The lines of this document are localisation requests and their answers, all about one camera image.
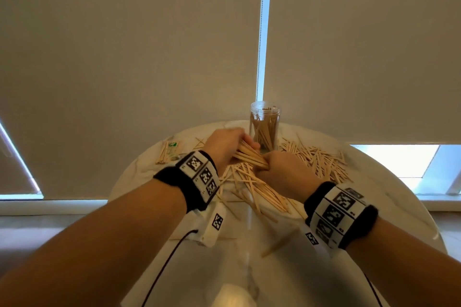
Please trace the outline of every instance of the marble tabletop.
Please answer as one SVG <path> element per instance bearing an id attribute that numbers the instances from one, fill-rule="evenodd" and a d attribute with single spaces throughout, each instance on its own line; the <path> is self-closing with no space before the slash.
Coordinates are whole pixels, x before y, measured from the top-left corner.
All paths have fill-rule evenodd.
<path id="1" fill-rule="evenodd" d="M 169 139 L 185 143 L 184 151 L 207 138 L 215 129 L 241 126 L 247 120 L 219 122 L 184 130 Z M 389 170 L 360 152 L 322 133 L 300 126 L 280 124 L 279 138 L 343 151 L 354 188 L 373 203 L 380 215 L 442 252 L 445 245 L 429 212 L 418 198 Z M 163 165 L 156 165 L 162 142 L 158 142 L 123 172 L 109 201 L 152 178 Z M 261 253 L 301 223 L 276 215 L 275 231 L 268 231 L 244 202 L 229 206 L 240 220 L 227 216 L 219 239 L 212 248 L 185 240 L 164 270 L 147 306 L 377 306 L 375 297 L 359 267 L 344 251 L 332 257 L 306 246 L 302 234 L 292 237 L 281 249 L 262 258 Z M 170 240 L 122 301 L 124 307 L 141 306 L 152 282 L 170 252 L 191 228 L 196 215 L 188 213 Z M 379 295 L 384 306 L 388 306 Z"/>

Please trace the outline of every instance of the gray roller blind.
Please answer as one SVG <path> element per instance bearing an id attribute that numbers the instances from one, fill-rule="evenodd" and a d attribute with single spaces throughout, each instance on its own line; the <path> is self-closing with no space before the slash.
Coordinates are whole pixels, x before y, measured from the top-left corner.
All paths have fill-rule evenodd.
<path id="1" fill-rule="evenodd" d="M 45 198 L 107 198 L 182 129 L 246 118 L 261 0 L 1 0 L 0 117 Z"/>
<path id="2" fill-rule="evenodd" d="M 356 143 L 461 143 L 461 0 L 271 0 L 264 99 Z"/>

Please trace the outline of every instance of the wooden coffee stirrer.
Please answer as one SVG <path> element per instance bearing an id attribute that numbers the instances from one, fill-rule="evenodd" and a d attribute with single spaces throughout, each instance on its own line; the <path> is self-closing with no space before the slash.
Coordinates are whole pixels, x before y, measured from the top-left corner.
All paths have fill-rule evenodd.
<path id="1" fill-rule="evenodd" d="M 234 158 L 259 166 L 261 169 L 269 170 L 267 161 L 245 141 L 241 141 L 238 145 Z"/>

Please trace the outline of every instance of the wristband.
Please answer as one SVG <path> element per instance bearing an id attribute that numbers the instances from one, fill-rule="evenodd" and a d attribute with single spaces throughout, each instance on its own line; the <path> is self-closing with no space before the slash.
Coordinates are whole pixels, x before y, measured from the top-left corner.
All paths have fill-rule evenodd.
<path id="1" fill-rule="evenodd" d="M 378 210 L 352 188 L 341 189 L 324 182 L 306 200 L 306 224 L 331 249 L 346 249 L 351 241 L 373 228 Z"/>
<path id="2" fill-rule="evenodd" d="M 175 166 L 168 166 L 153 178 L 179 187 L 186 199 L 187 212 L 204 211 L 219 189 L 216 166 L 204 151 L 190 152 Z"/>

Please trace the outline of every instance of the forearm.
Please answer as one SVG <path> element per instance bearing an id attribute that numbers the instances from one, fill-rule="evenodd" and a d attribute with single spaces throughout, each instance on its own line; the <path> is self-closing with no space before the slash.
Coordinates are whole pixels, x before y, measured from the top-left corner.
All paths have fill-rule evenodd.
<path id="1" fill-rule="evenodd" d="M 381 218 L 346 251 L 393 307 L 459 300 L 461 264 Z"/>
<path id="2" fill-rule="evenodd" d="M 181 190 L 153 179 L 74 223 L 4 276 L 2 305 L 115 306 L 185 214 Z"/>

